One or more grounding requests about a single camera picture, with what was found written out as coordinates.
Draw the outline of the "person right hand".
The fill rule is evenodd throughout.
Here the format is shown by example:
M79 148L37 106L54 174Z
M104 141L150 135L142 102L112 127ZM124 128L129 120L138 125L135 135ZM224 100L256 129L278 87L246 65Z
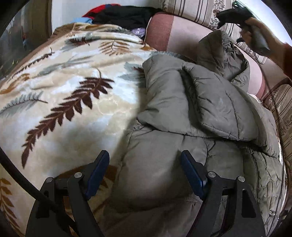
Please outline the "person right hand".
M245 21L245 23L249 26L257 26L260 29L271 50L268 58L270 58L279 67L283 68L285 44L278 40L269 28L257 19L249 18Z

